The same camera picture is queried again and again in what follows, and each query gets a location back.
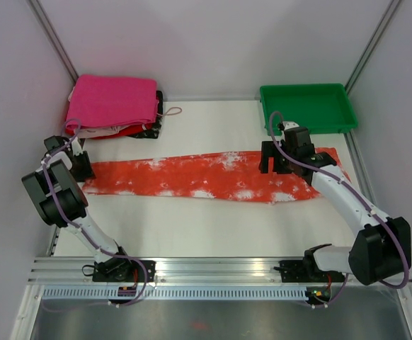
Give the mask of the orange white tie-dye trousers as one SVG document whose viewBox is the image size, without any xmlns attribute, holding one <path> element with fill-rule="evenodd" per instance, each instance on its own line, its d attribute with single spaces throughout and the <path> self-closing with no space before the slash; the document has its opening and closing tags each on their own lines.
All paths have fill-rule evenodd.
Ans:
<svg viewBox="0 0 412 340">
<path fill-rule="evenodd" d="M 83 185 L 92 195 L 211 198 L 239 202 L 284 203 L 311 200 L 320 193 L 294 174 L 262 174 L 259 151 L 180 157 L 101 161 L 95 178 Z"/>
</svg>

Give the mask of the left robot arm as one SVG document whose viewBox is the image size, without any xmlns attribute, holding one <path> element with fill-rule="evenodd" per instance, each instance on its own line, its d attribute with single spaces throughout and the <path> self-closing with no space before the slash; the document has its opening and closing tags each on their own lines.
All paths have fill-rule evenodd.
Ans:
<svg viewBox="0 0 412 340">
<path fill-rule="evenodd" d="M 128 280 L 133 263 L 117 242 L 106 235 L 88 212 L 79 184 L 94 179 L 88 152 L 77 137 L 51 136 L 40 167 L 21 181 L 39 216 L 47 225 L 66 229 L 93 254 L 94 270 L 118 281 Z"/>
</svg>

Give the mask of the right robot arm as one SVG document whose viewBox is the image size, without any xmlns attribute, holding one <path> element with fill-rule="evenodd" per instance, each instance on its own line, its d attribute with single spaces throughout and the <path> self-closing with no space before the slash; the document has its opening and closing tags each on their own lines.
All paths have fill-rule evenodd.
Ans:
<svg viewBox="0 0 412 340">
<path fill-rule="evenodd" d="M 351 274 L 363 285 L 405 287 L 411 268 L 411 227 L 364 197 L 328 152 L 317 152 L 305 127 L 261 145 L 262 174 L 294 174 L 325 197 L 354 231 L 351 247 L 322 244 L 304 252 L 302 272 L 317 281 L 327 272 Z"/>
</svg>

